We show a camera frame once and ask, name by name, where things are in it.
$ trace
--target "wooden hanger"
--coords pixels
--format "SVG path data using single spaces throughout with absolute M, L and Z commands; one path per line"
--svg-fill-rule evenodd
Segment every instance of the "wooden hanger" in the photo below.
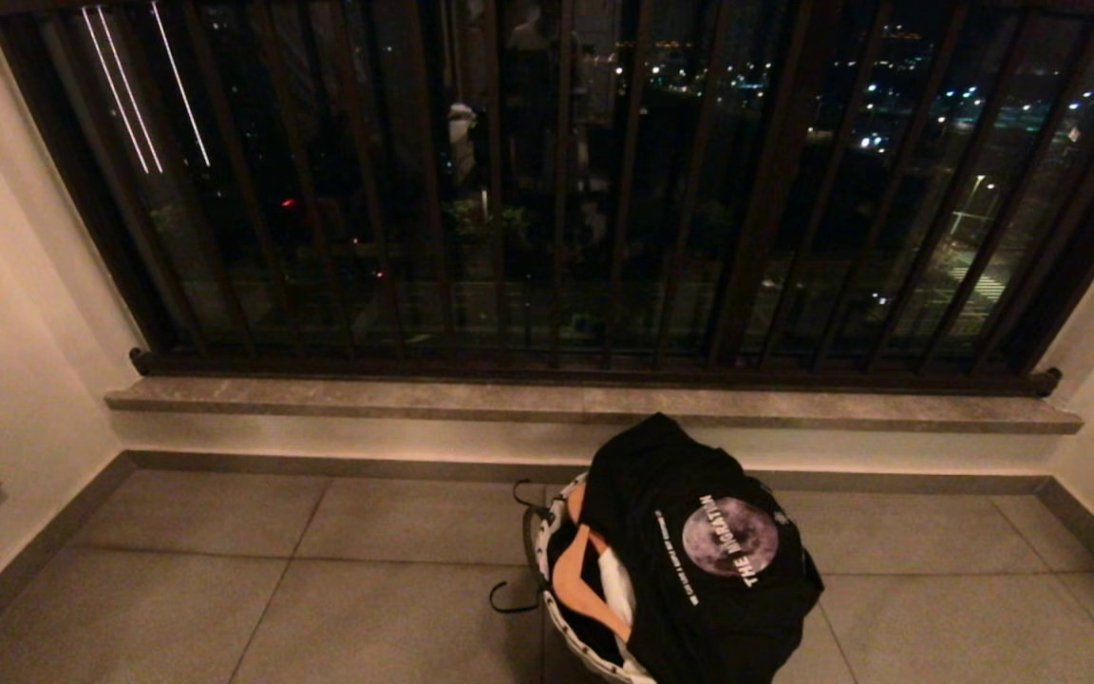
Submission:
M 579 520 L 581 515 L 583 497 L 585 497 L 585 486 L 583 485 L 577 486 L 568 495 L 568 514 L 574 521 Z M 596 548 L 596 544 L 601 543 L 601 548 L 605 549 L 605 542 L 601 534 L 592 532 L 589 524 L 578 525 L 577 537 L 572 540 L 572 544 L 569 544 L 568 549 L 565 549 L 565 553 L 556 559 L 556 570 L 551 571 L 550 577 L 551 589 L 556 590 L 556 598 L 566 606 L 604 624 L 626 645 L 627 640 L 630 639 L 630 626 L 614 614 L 610 606 L 581 579 L 581 565 L 585 563 L 585 548 L 591 542 L 594 542 L 594 548 Z

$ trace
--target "marble ledge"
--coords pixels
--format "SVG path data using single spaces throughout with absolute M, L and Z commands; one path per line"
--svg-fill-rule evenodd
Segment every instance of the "marble ledge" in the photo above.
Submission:
M 1074 434 L 1083 425 L 1043 399 L 917 394 L 143 378 L 104 399 L 117 411 L 585 425 L 630 425 L 661 411 L 705 428 Z

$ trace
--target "white laundry basket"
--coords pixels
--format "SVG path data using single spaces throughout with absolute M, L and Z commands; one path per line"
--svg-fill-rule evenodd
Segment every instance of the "white laundry basket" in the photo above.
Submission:
M 568 515 L 568 494 L 572 489 L 585 482 L 585 477 L 589 473 L 581 473 L 569 486 L 565 486 L 565 489 L 560 490 L 558 497 L 551 499 L 550 502 L 550 520 L 542 520 L 536 525 L 534 524 L 534 519 L 537 517 L 537 511 L 534 509 L 526 509 L 524 519 L 524 535 L 526 543 L 526 554 L 529 556 L 531 568 L 536 571 L 539 579 L 539 588 L 543 590 L 544 602 L 547 603 L 547 615 L 550 615 L 551 624 L 555 624 L 556 629 L 559 630 L 561 636 L 565 637 L 565 644 L 568 645 L 569 650 L 577 653 L 577 658 L 581 659 L 581 662 L 585 663 L 585 668 L 590 671 L 595 672 L 602 676 L 605 681 L 617 681 L 619 684 L 645 684 L 651 683 L 652 680 L 644 679 L 643 675 L 632 676 L 629 675 L 624 668 L 616 665 L 600 657 L 598 653 L 594 652 L 590 646 L 581 641 L 577 637 L 577 631 L 569 626 L 568 621 L 565 619 L 563 615 L 560 615 L 559 605 L 556 603 L 556 596 L 550 591 L 550 559 L 547 558 L 547 544 L 550 542 L 551 534 L 559 532 L 560 523 L 563 521 L 565 517 Z

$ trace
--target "black t-shirt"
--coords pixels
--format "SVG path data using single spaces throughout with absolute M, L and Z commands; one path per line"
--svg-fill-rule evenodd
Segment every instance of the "black t-shirt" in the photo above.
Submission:
M 598 450 L 581 522 L 627 567 L 627 648 L 660 684 L 769 683 L 824 590 L 771 490 L 661 414 Z

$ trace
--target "window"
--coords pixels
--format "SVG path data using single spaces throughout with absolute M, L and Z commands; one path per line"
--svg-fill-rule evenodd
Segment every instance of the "window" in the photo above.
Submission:
M 8 10 L 144 371 L 1041 393 L 1094 276 L 1094 3 Z

